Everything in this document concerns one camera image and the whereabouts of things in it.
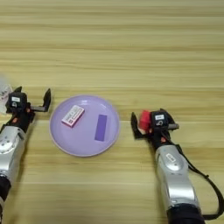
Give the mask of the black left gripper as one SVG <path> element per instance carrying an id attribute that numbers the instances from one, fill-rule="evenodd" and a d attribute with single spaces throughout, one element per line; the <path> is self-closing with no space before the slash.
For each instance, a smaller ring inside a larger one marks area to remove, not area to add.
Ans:
<path id="1" fill-rule="evenodd" d="M 21 93 L 21 91 L 22 91 L 22 86 L 17 87 L 14 90 L 14 93 Z M 36 112 L 48 111 L 51 104 L 51 89 L 50 88 L 48 88 L 47 91 L 45 92 L 43 101 L 44 102 L 42 106 L 31 106 L 31 109 Z M 35 116 L 35 113 L 32 110 L 26 109 L 23 112 L 17 112 L 13 114 L 12 118 L 6 124 L 4 124 L 3 127 L 13 126 L 13 127 L 20 128 L 23 132 L 26 132 Z"/>

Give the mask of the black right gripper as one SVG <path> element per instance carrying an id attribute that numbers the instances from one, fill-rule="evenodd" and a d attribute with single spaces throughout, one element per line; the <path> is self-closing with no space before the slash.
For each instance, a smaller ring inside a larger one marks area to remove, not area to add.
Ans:
<path id="1" fill-rule="evenodd" d="M 133 135 L 135 139 L 143 139 L 145 135 L 141 133 L 137 126 L 137 116 L 134 112 L 131 113 L 130 124 L 133 131 Z M 179 128 L 177 123 L 171 123 L 168 126 L 168 130 L 176 130 Z M 167 129 L 162 130 L 153 130 L 149 129 L 146 133 L 146 139 L 149 144 L 151 144 L 154 151 L 156 151 L 159 147 L 165 145 L 173 145 L 171 140 L 170 132 Z"/>

